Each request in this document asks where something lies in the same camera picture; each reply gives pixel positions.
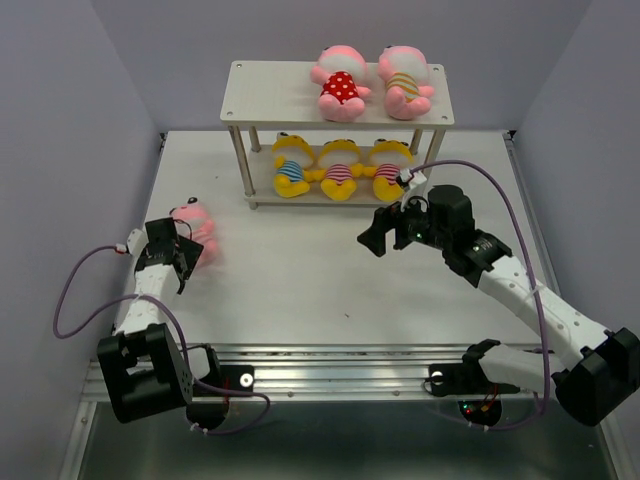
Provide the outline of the pink toy orange striped shirt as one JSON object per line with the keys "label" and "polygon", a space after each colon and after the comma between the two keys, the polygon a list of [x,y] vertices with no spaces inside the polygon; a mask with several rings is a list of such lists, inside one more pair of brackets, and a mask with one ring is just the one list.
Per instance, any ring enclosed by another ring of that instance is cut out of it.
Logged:
{"label": "pink toy orange striped shirt", "polygon": [[396,120],[413,120],[431,110],[435,93],[424,54],[411,46],[388,46],[378,59],[384,83],[384,108]]}

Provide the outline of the white two-tier wooden shelf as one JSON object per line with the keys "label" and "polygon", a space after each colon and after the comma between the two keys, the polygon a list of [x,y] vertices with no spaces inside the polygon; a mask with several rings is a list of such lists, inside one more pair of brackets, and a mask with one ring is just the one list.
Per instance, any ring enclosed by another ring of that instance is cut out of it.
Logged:
{"label": "white two-tier wooden shelf", "polygon": [[399,192],[394,172],[416,159],[423,132],[431,163],[455,123],[443,66],[380,74],[353,52],[234,62],[220,119],[251,208],[379,205]]}

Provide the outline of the pink toy red polka-dot shirt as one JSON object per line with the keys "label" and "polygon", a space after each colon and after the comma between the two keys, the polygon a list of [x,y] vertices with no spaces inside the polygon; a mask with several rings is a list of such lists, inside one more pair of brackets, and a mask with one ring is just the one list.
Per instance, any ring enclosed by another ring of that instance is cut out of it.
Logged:
{"label": "pink toy red polka-dot shirt", "polygon": [[310,72],[314,84],[322,87],[317,106],[324,120],[350,123],[365,111],[371,93],[366,86],[368,67],[353,47],[333,45],[325,48]]}

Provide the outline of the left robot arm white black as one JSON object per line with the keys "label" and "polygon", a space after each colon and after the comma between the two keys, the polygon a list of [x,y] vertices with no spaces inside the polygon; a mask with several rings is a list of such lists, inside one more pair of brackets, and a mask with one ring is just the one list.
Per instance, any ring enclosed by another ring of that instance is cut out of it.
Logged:
{"label": "left robot arm white black", "polygon": [[169,304],[183,293],[203,250],[178,233],[171,217],[145,224],[127,312],[97,347],[111,406],[122,423],[185,407],[193,387],[210,394],[222,384],[222,369],[209,360],[189,368],[168,326]]}

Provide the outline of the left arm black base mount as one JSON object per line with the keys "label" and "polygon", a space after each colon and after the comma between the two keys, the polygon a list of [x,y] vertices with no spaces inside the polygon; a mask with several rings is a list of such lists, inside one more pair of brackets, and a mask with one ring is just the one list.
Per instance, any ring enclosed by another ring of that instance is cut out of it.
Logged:
{"label": "left arm black base mount", "polygon": [[251,365],[222,365],[194,385],[192,403],[185,417],[191,431],[219,431],[231,419],[231,400],[253,393],[255,369]]}

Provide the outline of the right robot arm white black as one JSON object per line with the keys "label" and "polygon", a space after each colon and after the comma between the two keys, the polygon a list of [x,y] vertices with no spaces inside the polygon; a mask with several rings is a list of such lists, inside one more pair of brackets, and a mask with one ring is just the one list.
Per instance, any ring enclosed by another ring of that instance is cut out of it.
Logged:
{"label": "right robot arm white black", "polygon": [[590,320],[539,281],[494,235],[478,229],[472,204],[452,185],[426,197],[395,202],[374,213],[357,240],[374,255],[412,243],[441,252],[446,266],[493,298],[541,340],[539,351],[493,339],[471,345],[456,363],[433,364],[424,389],[436,396],[549,394],[576,421],[596,426],[639,388],[639,339],[626,328],[612,331]]}

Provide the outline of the yellow toy red stripes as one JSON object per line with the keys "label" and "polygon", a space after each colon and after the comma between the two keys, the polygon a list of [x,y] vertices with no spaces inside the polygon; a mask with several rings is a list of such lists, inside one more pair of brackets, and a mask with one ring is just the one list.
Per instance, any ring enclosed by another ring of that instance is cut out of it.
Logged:
{"label": "yellow toy red stripes", "polygon": [[410,167],[414,156],[407,142],[377,139],[369,151],[368,164],[363,174],[372,179],[374,196],[386,203],[392,203],[403,195],[396,177],[399,172]]}
{"label": "yellow toy red stripes", "polygon": [[312,175],[329,199],[342,202],[356,191],[356,179],[363,169],[357,144],[351,139],[336,139],[324,144]]}

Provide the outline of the yellow toy blue striped shirt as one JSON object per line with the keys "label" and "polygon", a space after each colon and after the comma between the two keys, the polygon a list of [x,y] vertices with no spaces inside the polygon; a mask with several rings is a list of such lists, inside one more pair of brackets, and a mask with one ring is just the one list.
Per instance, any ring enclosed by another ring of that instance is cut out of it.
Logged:
{"label": "yellow toy blue striped shirt", "polygon": [[271,153],[275,168],[275,192],[285,199],[306,194],[316,181],[312,169],[315,155],[309,143],[299,135],[279,132]]}

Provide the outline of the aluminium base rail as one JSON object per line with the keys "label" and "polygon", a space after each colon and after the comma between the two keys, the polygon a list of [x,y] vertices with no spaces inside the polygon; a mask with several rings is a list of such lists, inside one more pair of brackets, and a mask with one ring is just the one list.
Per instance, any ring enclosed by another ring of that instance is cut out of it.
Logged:
{"label": "aluminium base rail", "polygon": [[[276,402],[331,401],[434,401],[423,388],[436,373],[435,365],[460,363],[465,344],[413,345],[241,345],[213,344],[221,366],[252,366],[253,388]],[[532,344],[499,347],[508,360],[527,358],[533,372],[542,373],[542,355]],[[516,380],[526,398],[542,380],[526,379],[514,365],[497,367],[500,380]],[[96,361],[88,367],[81,400],[109,403],[103,374]]]}

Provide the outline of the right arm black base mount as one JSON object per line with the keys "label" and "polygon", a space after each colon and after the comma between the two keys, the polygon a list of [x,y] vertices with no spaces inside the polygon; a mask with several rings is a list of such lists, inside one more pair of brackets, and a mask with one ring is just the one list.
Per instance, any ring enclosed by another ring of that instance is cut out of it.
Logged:
{"label": "right arm black base mount", "polygon": [[479,367],[465,363],[432,365],[422,387],[438,398],[462,397],[457,401],[458,410],[470,426],[488,430],[501,419],[501,385],[489,381]]}

